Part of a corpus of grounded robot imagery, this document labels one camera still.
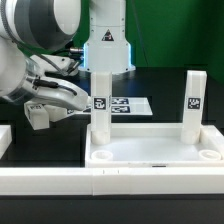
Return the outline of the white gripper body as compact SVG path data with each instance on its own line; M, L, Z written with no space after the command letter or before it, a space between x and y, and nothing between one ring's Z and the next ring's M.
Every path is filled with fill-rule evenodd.
M66 80L47 76L26 76L25 90L42 104L82 111L88 104L86 91Z

